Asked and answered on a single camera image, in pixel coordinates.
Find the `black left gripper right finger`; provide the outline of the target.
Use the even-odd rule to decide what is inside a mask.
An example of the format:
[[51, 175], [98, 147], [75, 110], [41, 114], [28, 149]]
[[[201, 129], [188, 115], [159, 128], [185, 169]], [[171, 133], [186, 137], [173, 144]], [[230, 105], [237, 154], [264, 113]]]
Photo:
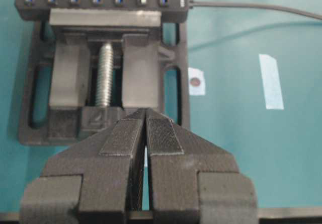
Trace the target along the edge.
[[150, 205], [154, 223], [257, 223], [252, 181], [230, 152], [146, 112]]

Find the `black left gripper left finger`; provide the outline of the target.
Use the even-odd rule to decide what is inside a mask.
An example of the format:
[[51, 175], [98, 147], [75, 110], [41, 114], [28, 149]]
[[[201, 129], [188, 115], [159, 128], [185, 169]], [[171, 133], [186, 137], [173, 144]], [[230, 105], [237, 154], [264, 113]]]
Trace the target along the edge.
[[141, 208], [145, 109], [50, 157], [25, 189], [21, 223], [125, 223]]

